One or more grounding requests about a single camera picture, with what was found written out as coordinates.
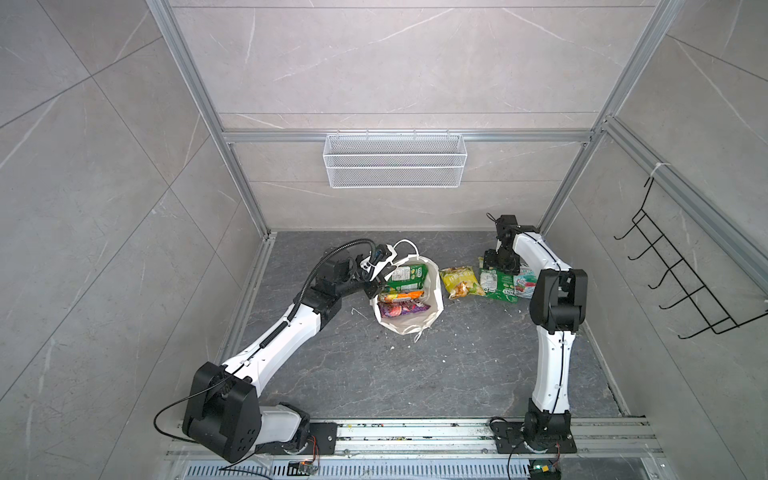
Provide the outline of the green Fox's candy bag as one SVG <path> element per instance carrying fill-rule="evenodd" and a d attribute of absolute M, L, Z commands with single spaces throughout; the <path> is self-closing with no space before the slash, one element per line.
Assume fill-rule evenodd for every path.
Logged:
<path fill-rule="evenodd" d="M 516 303 L 518 301 L 515 277 L 494 268 L 486 268 L 484 259 L 479 259 L 479 282 L 487 298 Z"/>

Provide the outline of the teal snack packet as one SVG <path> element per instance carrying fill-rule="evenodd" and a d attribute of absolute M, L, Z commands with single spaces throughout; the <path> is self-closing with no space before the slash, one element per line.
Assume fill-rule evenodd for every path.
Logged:
<path fill-rule="evenodd" d="M 537 275 L 526 266 L 521 266 L 518 274 L 513 276 L 513 291 L 516 297 L 531 299 L 537 285 Z"/>

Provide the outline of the white floral paper bag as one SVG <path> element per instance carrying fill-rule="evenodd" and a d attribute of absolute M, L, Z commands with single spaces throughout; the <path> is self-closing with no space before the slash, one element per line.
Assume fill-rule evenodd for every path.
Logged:
<path fill-rule="evenodd" d="M 381 326 L 400 335 L 415 335 L 415 341 L 417 341 L 422 333 L 429 329 L 444 311 L 439 268 L 431 259 L 423 256 L 419 252 L 418 247 L 409 239 L 401 239 L 392 246 L 395 248 L 397 256 L 392 264 L 394 269 L 385 274 L 385 279 L 388 280 L 392 272 L 399 266 L 425 264 L 428 267 L 428 274 L 422 289 L 425 294 L 420 301 L 430 305 L 431 308 L 429 311 L 420 314 L 406 315 L 398 318 L 382 318 L 378 304 L 383 302 L 379 302 L 378 297 L 376 297 L 370 301 L 370 305 L 373 308 L 376 321 Z M 393 289 L 389 289 L 387 286 L 383 289 L 383 291 L 389 290 Z"/>

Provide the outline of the yellow chips snack bag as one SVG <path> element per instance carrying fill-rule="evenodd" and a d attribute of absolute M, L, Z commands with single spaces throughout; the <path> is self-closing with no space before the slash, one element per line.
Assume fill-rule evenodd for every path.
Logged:
<path fill-rule="evenodd" d="M 445 268 L 439 275 L 450 299 L 485 295 L 472 267 Z"/>

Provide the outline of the orange snack packet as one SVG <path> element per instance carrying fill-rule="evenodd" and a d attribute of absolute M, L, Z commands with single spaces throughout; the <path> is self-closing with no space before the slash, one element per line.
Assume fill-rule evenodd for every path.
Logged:
<path fill-rule="evenodd" d="M 408 301 L 420 301 L 424 297 L 425 292 L 423 290 L 413 291 L 397 291 L 389 290 L 383 291 L 378 295 L 378 301 L 388 304 L 408 302 Z"/>

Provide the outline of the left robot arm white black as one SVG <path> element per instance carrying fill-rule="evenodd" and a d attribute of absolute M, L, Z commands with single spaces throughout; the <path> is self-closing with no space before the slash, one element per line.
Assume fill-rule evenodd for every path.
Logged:
<path fill-rule="evenodd" d="M 363 291 L 378 295 L 394 267 L 359 256 L 325 260 L 309 276 L 285 314 L 261 337 L 223 364 L 207 362 L 194 374 L 181 430 L 222 459 L 235 463 L 256 446 L 302 451 L 310 436 L 307 413 L 286 403 L 260 405 L 274 374 L 339 312 L 342 299 Z"/>

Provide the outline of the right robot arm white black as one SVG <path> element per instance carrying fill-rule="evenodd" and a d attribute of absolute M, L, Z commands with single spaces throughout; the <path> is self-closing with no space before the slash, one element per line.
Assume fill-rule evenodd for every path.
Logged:
<path fill-rule="evenodd" d="M 586 317 L 588 275 L 561 260 L 532 225 L 514 215 L 488 218 L 496 228 L 496 269 L 517 274 L 524 266 L 536 276 L 529 316 L 536 327 L 536 382 L 513 451 L 577 451 L 571 432 L 568 394 L 570 357 L 576 333 Z"/>

